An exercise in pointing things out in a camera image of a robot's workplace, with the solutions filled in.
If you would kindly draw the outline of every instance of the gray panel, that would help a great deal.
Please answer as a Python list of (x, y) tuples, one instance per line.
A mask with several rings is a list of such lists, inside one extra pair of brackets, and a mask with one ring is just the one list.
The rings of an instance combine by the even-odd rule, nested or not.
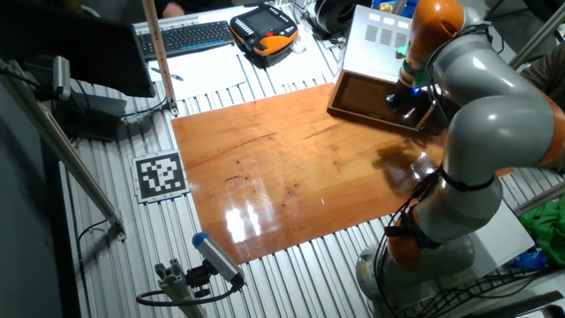
[(379, 43), (383, 45), (390, 45), (392, 42), (392, 30), (383, 28), (380, 32)]
[(395, 38), (395, 48), (407, 45), (408, 35), (404, 33), (397, 32)]
[(377, 32), (379, 32), (379, 28), (376, 26), (367, 25), (367, 30), (365, 31), (365, 40), (370, 42), (377, 41)]

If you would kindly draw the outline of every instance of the monitor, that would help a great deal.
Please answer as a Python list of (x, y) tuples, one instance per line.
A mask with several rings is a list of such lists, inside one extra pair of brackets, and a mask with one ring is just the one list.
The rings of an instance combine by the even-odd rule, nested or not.
[(71, 77), (129, 95), (155, 91), (133, 26), (24, 1), (0, 1), (0, 57), (51, 67), (65, 57)]

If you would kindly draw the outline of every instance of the pen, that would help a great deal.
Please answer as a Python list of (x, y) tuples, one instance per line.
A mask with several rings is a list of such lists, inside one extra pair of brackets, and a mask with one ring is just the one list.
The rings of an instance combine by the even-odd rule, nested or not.
[[(152, 67), (151, 68), (153, 71), (158, 72), (159, 74), (161, 74), (161, 70), (159, 70), (156, 67)], [(174, 80), (178, 80), (178, 81), (185, 81), (182, 77), (175, 75), (175, 74), (171, 74), (170, 77)]]

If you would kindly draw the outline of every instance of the wooden board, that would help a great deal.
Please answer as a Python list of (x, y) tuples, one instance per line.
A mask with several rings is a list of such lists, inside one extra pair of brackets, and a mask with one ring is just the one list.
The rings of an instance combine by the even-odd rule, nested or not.
[(173, 120), (202, 230), (237, 263), (395, 212), (411, 163), (441, 160), (415, 132), (330, 116), (332, 87)]

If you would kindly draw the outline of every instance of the wooden pole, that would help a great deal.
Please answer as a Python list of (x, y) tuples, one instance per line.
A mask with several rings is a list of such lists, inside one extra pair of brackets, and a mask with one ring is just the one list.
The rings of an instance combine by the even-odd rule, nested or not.
[(170, 78), (169, 65), (167, 64), (167, 54), (165, 53), (165, 46), (162, 43), (161, 29), (159, 28), (159, 19), (157, 18), (157, 11), (155, 9), (154, 0), (142, 0), (143, 10), (149, 25), (149, 32), (151, 32), (151, 40), (157, 55), (157, 63), (159, 63), (159, 70), (161, 70), (162, 83), (165, 86), (165, 93), (167, 94), (167, 102), (169, 102), (170, 111), (173, 115), (178, 114), (177, 103), (175, 102), (175, 91), (173, 90), (173, 82)]

